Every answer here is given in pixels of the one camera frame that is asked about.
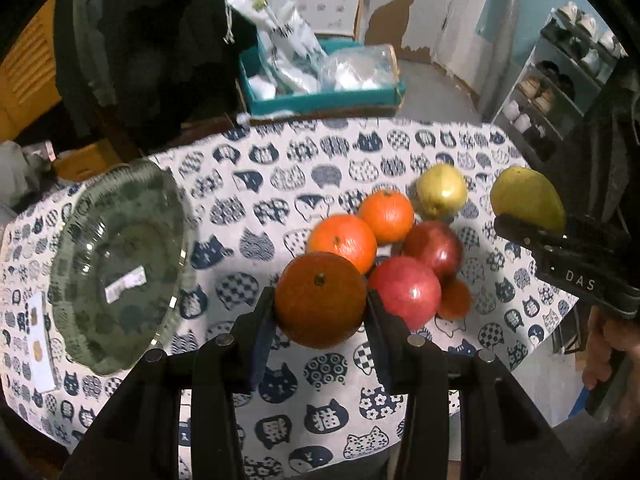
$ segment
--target metal screw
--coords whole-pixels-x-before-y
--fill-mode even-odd
[[[235,339],[227,332],[216,336],[215,341],[218,346],[229,346],[233,341],[235,341]]]
[[[406,341],[411,345],[411,346],[415,346],[415,347],[420,347],[422,345],[424,345],[424,338],[421,335],[418,334],[411,334]]]
[[[495,361],[495,354],[486,348],[482,348],[478,351],[478,357],[485,363],[493,363]]]
[[[151,350],[147,350],[145,353],[145,361],[147,363],[158,362],[160,359],[162,359],[162,354],[164,354],[164,351],[159,348],[152,348]]]

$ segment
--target small orange fruit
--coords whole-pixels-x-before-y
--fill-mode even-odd
[[[462,319],[471,309],[471,294],[464,282],[453,279],[442,283],[442,298],[438,316],[454,321]]]
[[[333,253],[307,253],[285,267],[275,291],[278,325],[303,346],[325,349],[356,333],[367,287],[358,269]]]
[[[376,259],[378,244],[371,228],[353,215],[335,215],[322,220],[311,231],[306,252],[324,251],[349,260],[365,274]]]
[[[358,216],[371,227],[380,245],[399,242],[414,225],[414,208],[398,191],[383,189],[367,196]]]

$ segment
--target human hand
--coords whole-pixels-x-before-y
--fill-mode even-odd
[[[627,420],[635,418],[640,414],[640,326],[633,321],[607,318],[594,306],[588,328],[587,364],[582,382],[593,390],[599,381],[608,381],[612,374],[609,364],[612,349],[626,352],[633,368],[616,414]]]

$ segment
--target table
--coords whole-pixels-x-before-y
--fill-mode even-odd
[[[436,162],[465,175],[469,200],[452,227],[465,247],[460,272],[472,291],[466,319],[435,319],[419,331],[441,348],[493,349],[513,370],[577,300],[539,282],[527,250],[495,235],[489,190],[509,165],[525,165],[497,127],[361,119],[270,124],[233,130],[150,158],[171,172],[190,212],[191,272],[182,283],[181,323],[166,350],[195,349],[252,309],[312,227],[353,213],[377,189],[414,196],[412,183]],[[126,372],[97,377],[73,362],[50,327],[59,389],[34,389],[22,302],[46,291],[63,223],[87,183],[55,192],[7,227],[0,260],[0,374],[9,405],[72,449]],[[390,248],[380,248],[379,255]],[[364,329],[329,351],[302,348],[278,331],[263,381],[234,399],[247,475],[292,476],[377,452],[399,441],[406,396],[376,379]],[[190,393],[180,412],[181,478],[190,478]],[[449,409],[459,409],[456,392]]]

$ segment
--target blue wall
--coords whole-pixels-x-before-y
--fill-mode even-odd
[[[500,27],[504,1],[505,0],[486,0],[482,14],[476,25],[476,34],[490,43],[494,42],[498,28]],[[521,0],[518,24],[513,40],[513,51],[511,53],[513,62],[520,66],[524,65],[527,57],[529,57],[531,53],[531,49],[533,49],[538,40],[540,29],[545,25],[546,17],[551,8],[562,7],[568,1],[575,2],[578,4],[579,9],[596,18],[599,33],[606,30],[604,21],[587,0]]]

